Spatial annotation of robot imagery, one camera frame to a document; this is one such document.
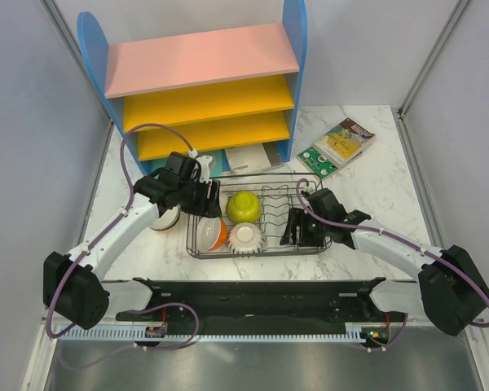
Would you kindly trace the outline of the orange bowl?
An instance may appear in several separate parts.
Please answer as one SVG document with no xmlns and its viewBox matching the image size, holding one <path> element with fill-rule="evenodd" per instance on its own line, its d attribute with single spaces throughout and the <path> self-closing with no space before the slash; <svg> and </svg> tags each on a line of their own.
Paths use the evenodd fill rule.
<svg viewBox="0 0 489 391">
<path fill-rule="evenodd" d="M 221 247 L 227 240 L 227 225 L 220 217 L 203 217 L 196 228 L 196 244 L 202 253 Z"/>
</svg>

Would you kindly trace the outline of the grey wire dish rack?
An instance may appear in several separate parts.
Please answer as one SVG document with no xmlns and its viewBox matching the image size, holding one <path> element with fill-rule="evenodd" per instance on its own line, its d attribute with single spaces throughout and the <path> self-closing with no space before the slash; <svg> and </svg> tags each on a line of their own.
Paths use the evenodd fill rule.
<svg viewBox="0 0 489 391">
<path fill-rule="evenodd" d="M 311 193 L 323 187 L 322 180 L 310 173 L 264 173 L 248 175 L 230 175 L 220 177 L 220 191 L 227 197 L 238 191 L 250 191 L 260 200 L 262 214 L 255 226 L 262 232 L 264 249 L 256 253 L 259 257 L 296 256 L 322 253 L 327 250 L 332 241 L 325 237 L 323 247 L 296 247 L 295 245 L 280 245 L 291 208 L 302 209 L 296 196 L 296 185 L 300 179 L 309 183 L 302 188 Z"/>
</svg>

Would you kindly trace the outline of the beige bird pattern bowl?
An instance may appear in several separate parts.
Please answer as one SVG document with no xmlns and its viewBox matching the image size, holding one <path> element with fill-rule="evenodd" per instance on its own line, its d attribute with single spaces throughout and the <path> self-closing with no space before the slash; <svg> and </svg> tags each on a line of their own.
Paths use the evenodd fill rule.
<svg viewBox="0 0 489 391">
<path fill-rule="evenodd" d="M 178 222 L 178 219 L 166 221 L 165 219 L 158 219 L 149 226 L 154 231 L 166 231 L 173 227 Z"/>
</svg>

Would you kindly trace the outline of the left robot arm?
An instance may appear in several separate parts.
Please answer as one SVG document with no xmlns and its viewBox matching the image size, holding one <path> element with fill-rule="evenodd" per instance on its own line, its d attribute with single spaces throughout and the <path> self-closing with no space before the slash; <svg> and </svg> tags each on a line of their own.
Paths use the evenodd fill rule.
<svg viewBox="0 0 489 391">
<path fill-rule="evenodd" d="M 126 205 L 91 239 L 65 254 L 51 253 L 42 272 L 42 299 L 50 314 L 85 330 L 105 316 L 131 310 L 145 320 L 159 317 L 163 302 L 148 285 L 137 280 L 105 283 L 105 275 L 142 231 L 167 228 L 180 213 L 221 217 L 220 182 L 210 177 L 214 165 L 211 156 L 171 153 L 165 167 L 131 187 Z"/>
</svg>

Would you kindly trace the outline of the white teal leaf bowl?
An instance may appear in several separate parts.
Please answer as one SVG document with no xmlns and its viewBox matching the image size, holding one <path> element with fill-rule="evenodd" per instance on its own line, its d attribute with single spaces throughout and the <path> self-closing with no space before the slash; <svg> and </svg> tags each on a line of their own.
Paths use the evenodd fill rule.
<svg viewBox="0 0 489 391">
<path fill-rule="evenodd" d="M 260 253 L 264 249 L 262 232 L 251 223 L 237 224 L 229 234 L 228 247 L 234 254 Z"/>
</svg>

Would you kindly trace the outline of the lime green bowl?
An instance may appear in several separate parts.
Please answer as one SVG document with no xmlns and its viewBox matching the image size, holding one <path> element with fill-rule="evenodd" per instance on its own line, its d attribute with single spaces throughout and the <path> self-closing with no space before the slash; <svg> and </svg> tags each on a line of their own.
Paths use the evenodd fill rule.
<svg viewBox="0 0 489 391">
<path fill-rule="evenodd" d="M 250 191 L 238 191 L 228 201 L 227 216 L 235 224 L 255 223 L 261 214 L 260 200 Z"/>
</svg>

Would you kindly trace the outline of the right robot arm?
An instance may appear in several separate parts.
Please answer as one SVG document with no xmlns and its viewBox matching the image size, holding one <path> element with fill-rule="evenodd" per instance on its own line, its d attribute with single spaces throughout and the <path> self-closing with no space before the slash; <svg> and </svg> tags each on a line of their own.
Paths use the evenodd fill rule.
<svg viewBox="0 0 489 391">
<path fill-rule="evenodd" d="M 382 279 L 369 288 L 356 302 L 363 319 L 373 321 L 385 312 L 413 314 L 449 336 L 468 326 L 489 328 L 489 287 L 466 250 L 401 236 L 364 212 L 347 212 L 328 188 L 311 191 L 307 185 L 299 181 L 295 195 L 302 228 L 311 237 L 377 257 L 410 277 L 409 282 Z"/>
</svg>

